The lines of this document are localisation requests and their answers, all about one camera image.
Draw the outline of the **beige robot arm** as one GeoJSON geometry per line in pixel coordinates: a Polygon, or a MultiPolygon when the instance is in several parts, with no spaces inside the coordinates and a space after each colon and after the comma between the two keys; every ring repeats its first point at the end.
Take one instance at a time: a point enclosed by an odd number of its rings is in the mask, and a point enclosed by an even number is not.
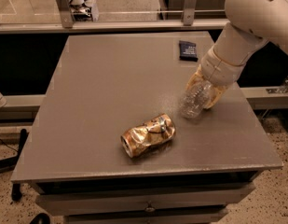
{"type": "Polygon", "coordinates": [[[214,106],[266,43],[288,55],[288,0],[226,0],[225,13],[228,23],[186,85],[182,104],[189,111],[214,106]]]}

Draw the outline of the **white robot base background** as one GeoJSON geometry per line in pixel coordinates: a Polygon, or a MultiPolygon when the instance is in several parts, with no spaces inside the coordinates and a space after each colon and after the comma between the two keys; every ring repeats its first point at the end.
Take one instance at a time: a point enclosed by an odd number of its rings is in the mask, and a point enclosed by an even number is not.
{"type": "Polygon", "coordinates": [[[97,21],[99,9],[96,0],[68,0],[75,21],[97,21]]]}

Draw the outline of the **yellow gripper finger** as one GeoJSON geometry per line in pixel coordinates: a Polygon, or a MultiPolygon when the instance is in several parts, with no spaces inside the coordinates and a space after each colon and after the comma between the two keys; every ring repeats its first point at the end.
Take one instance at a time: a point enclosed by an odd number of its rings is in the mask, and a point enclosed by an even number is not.
{"type": "Polygon", "coordinates": [[[188,80],[185,89],[187,91],[200,85],[204,81],[204,76],[202,74],[201,65],[199,65],[197,71],[188,80]]]}
{"type": "Polygon", "coordinates": [[[211,85],[209,89],[209,101],[204,106],[205,109],[212,108],[222,97],[222,95],[226,92],[228,86],[214,86],[211,85]]]}

